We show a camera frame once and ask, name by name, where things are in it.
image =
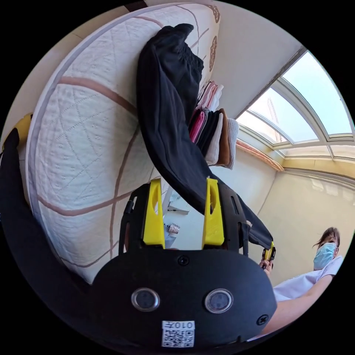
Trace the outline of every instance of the white towel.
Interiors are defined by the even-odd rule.
[[[215,165],[218,162],[219,141],[221,139],[222,126],[223,126],[223,114],[221,113],[221,114],[219,114],[219,117],[218,117],[216,131],[214,132],[210,146],[208,147],[208,151],[205,156],[205,159],[206,159],[208,165]]]
[[[236,120],[228,118],[228,143],[230,160],[228,165],[224,165],[226,168],[233,170],[234,162],[236,161],[236,144],[237,136],[239,132],[239,124]]]

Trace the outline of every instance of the sticker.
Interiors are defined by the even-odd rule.
[[[192,348],[195,342],[195,321],[163,321],[164,348]]]
[[[180,227],[177,226],[176,224],[172,223],[170,226],[169,226],[169,233],[174,233],[174,234],[178,234],[180,230]]]

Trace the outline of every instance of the qr code label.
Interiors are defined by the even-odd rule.
[[[165,348],[192,348],[195,342],[195,322],[163,321],[162,346]]]

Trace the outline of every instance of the hair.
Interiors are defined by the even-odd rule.
[[[317,243],[315,243],[313,246],[315,247],[316,245],[320,245],[324,242],[324,240],[326,238],[328,238],[329,236],[332,236],[335,238],[335,240],[337,241],[337,247],[339,248],[340,246],[340,232],[338,228],[335,227],[330,227],[328,228],[322,235],[322,237],[319,239],[319,241]]]

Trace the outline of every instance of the white pillowcase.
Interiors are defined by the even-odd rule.
[[[223,127],[223,114],[220,113],[218,116],[218,123],[216,127],[216,131],[211,140],[211,144],[208,148],[207,154],[205,159],[208,165],[215,165],[218,162],[219,158],[219,141],[221,139],[222,134],[222,127]]]

